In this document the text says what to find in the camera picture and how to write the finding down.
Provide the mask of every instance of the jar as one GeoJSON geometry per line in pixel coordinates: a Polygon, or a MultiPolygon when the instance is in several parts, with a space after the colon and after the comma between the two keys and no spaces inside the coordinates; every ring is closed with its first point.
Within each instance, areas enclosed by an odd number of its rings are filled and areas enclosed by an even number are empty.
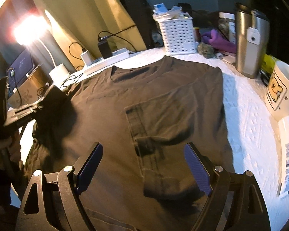
{"type": "Polygon", "coordinates": [[[199,28],[193,28],[194,29],[194,35],[195,35],[195,42],[201,42],[201,34],[199,32],[199,28]]]}
{"type": "Polygon", "coordinates": [[[234,14],[220,12],[219,17],[218,28],[230,42],[235,44],[234,14]]]}

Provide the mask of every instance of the purple cloth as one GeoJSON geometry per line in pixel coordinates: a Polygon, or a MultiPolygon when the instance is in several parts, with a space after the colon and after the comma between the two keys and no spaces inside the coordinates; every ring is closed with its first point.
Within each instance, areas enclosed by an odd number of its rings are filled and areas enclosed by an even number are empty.
{"type": "Polygon", "coordinates": [[[224,39],[221,34],[215,29],[212,29],[209,32],[205,32],[202,35],[202,42],[210,44],[213,48],[218,50],[230,53],[235,53],[236,51],[236,45],[233,42],[229,42],[224,39]]]}

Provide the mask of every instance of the tag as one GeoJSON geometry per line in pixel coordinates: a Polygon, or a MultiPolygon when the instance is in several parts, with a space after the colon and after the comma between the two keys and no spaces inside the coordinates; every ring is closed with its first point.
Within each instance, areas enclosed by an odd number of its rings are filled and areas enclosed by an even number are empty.
{"type": "Polygon", "coordinates": [[[249,27],[247,29],[247,40],[253,44],[260,44],[260,33],[256,28],[249,27]]]}

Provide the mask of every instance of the lamp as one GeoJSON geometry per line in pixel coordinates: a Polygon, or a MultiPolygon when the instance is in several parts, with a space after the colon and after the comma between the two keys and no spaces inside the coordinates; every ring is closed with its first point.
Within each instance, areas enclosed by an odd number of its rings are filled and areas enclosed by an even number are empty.
{"type": "Polygon", "coordinates": [[[43,17],[37,17],[35,15],[30,15],[26,17],[15,29],[14,29],[14,36],[16,41],[21,45],[30,45],[35,40],[38,40],[43,47],[49,53],[51,60],[54,64],[54,69],[49,72],[50,77],[60,85],[68,76],[69,72],[63,64],[59,66],[56,65],[55,60],[46,47],[46,45],[41,41],[41,36],[46,32],[48,29],[48,24],[46,23],[43,17]]]}

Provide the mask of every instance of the black power adapter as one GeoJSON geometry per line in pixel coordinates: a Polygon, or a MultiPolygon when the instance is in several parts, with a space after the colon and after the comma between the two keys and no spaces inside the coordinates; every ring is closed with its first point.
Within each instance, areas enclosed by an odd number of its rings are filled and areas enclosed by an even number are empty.
{"type": "Polygon", "coordinates": [[[102,37],[102,38],[98,38],[98,48],[99,48],[99,51],[101,52],[102,54],[102,57],[104,59],[107,59],[111,56],[113,56],[113,53],[111,52],[111,49],[110,49],[110,46],[108,44],[108,36],[105,36],[105,37],[102,37]]]}

